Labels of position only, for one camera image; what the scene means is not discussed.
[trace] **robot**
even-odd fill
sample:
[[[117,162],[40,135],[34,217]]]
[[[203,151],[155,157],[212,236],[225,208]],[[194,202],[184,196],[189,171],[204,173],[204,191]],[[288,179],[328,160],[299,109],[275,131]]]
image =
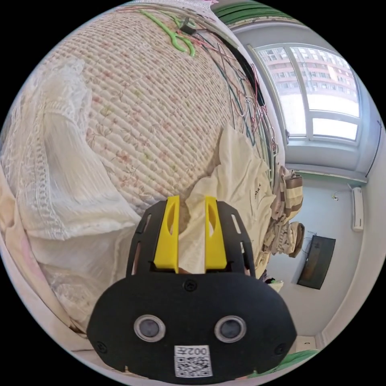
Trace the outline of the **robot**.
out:
[[[186,385],[225,382],[279,365],[296,329],[281,296],[255,277],[251,242],[237,210],[205,198],[203,274],[179,273],[178,224],[179,196],[144,213],[126,278],[102,294],[88,324],[100,358],[122,372]]]

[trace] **qr code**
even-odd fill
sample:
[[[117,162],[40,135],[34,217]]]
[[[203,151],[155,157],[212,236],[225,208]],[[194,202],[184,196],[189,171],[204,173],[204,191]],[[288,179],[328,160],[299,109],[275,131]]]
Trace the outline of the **qr code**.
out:
[[[212,368],[210,356],[175,357],[177,377],[201,378],[211,377]]]

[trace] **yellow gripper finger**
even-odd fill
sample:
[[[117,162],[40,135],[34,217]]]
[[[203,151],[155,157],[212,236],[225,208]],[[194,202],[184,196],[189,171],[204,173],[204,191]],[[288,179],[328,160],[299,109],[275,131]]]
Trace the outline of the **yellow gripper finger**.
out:
[[[223,270],[226,264],[217,200],[207,196],[205,197],[205,272]]]
[[[157,269],[172,269],[178,273],[178,224],[180,197],[169,197],[158,237],[154,264]]]

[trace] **cable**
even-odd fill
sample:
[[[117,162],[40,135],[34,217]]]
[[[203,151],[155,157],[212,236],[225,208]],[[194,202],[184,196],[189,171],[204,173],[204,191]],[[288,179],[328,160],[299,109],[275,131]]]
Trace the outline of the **cable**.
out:
[[[370,170],[371,168],[373,167],[373,164],[374,164],[374,161],[375,161],[375,158],[377,157],[377,154],[378,154],[378,150],[379,150],[379,145],[381,143],[381,135],[382,135],[382,121],[377,121],[378,125],[379,125],[379,138],[378,138],[378,145],[377,145],[377,150],[375,151],[375,155],[374,155],[374,158],[373,158],[373,162],[371,163],[370,165],[370,169],[369,171],[367,172],[367,174],[365,175],[365,178],[367,178],[367,176],[369,175],[370,173]]]
[[[311,232],[311,231],[307,231],[308,233],[310,233],[310,234],[312,234],[312,236],[317,236],[317,233],[316,232]],[[304,240],[311,240],[312,239],[312,237],[305,237],[304,239],[303,239],[303,242],[304,242]],[[308,253],[309,253],[309,251],[310,251],[310,249],[308,249],[308,252],[306,252],[303,248],[302,248],[302,252],[303,253],[305,253],[306,255],[308,255]]]

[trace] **sticker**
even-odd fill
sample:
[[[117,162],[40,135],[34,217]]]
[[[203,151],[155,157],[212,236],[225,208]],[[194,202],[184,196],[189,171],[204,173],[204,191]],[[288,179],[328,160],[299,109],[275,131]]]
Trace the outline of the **sticker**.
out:
[[[174,368],[180,378],[213,376],[209,346],[174,346]]]

